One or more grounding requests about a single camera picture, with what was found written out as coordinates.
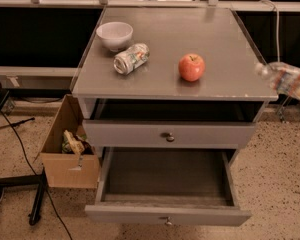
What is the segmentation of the clear plastic water bottle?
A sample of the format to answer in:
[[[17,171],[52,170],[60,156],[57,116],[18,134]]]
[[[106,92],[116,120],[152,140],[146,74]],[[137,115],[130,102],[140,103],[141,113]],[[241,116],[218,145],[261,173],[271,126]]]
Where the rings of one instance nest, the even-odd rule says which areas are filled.
[[[295,89],[300,85],[300,68],[283,62],[257,63],[255,72],[278,94],[297,99]]]

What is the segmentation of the grey drawer cabinet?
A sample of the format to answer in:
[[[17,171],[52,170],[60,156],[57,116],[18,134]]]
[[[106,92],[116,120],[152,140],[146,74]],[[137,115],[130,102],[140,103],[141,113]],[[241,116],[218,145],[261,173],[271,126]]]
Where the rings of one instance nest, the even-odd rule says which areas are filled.
[[[121,75],[112,53],[93,39],[73,90],[84,120],[256,126],[265,105],[277,98],[255,74],[258,57],[228,9],[106,8],[101,20],[131,24],[133,40],[149,47],[150,58]],[[178,70],[189,53],[205,62],[194,82]]]

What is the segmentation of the open grey middle drawer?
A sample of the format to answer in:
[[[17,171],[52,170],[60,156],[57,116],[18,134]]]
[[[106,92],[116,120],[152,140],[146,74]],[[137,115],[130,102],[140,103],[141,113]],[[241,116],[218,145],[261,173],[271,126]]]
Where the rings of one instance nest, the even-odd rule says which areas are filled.
[[[107,148],[93,205],[98,222],[240,226],[231,150]]]

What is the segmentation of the grey top drawer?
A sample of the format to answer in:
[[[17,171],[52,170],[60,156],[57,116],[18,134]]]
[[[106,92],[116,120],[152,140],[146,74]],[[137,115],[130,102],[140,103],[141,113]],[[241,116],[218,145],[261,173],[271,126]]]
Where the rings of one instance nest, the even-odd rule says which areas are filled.
[[[255,131],[254,123],[84,120],[82,125],[95,147],[240,149]]]

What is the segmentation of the red apple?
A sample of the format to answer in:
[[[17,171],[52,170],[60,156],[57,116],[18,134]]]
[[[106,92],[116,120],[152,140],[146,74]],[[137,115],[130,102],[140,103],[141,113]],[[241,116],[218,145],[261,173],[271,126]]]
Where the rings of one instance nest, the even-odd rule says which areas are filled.
[[[194,53],[184,55],[178,63],[180,76],[188,81],[197,81],[205,71],[205,62],[203,58]]]

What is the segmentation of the crushed aluminium can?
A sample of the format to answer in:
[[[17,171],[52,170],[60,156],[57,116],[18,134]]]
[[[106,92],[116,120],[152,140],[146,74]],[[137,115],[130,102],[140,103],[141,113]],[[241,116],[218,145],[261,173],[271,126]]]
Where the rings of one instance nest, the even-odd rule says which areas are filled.
[[[136,43],[114,57],[114,68],[122,75],[128,75],[144,63],[150,56],[149,47],[144,43]]]

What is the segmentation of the white ceramic bowl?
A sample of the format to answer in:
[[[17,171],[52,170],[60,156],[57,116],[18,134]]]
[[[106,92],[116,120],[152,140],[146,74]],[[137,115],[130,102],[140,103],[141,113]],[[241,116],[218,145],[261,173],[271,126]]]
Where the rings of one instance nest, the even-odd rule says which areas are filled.
[[[125,22],[109,22],[100,25],[96,34],[104,47],[116,52],[128,46],[132,39],[133,28]]]

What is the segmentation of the snack bags in box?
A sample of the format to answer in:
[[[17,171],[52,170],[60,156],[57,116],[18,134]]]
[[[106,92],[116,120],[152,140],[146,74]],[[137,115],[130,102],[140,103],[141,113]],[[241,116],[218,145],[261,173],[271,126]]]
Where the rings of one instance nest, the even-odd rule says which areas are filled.
[[[62,152],[66,154],[91,155],[93,153],[90,144],[85,140],[84,136],[74,135],[68,130],[65,130],[63,133],[61,149]]]

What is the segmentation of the cardboard box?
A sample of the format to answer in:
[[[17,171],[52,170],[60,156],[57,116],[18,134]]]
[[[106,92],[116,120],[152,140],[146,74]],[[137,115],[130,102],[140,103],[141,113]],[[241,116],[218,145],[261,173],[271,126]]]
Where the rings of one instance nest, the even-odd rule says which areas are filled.
[[[95,189],[98,185],[100,163],[95,152],[85,152],[79,166],[79,156],[62,149],[65,130],[79,136],[85,134],[82,121],[78,100],[66,95],[39,153],[50,187]]]

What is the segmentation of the black floor stand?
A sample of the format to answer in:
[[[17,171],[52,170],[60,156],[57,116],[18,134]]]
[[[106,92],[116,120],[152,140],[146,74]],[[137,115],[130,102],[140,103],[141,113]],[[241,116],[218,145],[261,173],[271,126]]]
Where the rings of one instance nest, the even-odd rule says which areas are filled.
[[[9,97],[9,91],[3,89],[0,83],[0,112],[2,111],[2,108],[6,103],[8,97]],[[37,224],[41,219],[40,210],[41,210],[44,192],[47,187],[45,172],[42,172],[39,175],[34,174],[34,175],[27,175],[27,176],[0,178],[0,203],[3,198],[5,188],[22,187],[22,186],[29,186],[29,185],[37,186],[37,192],[34,199],[32,211],[29,214],[29,224],[33,226]]]

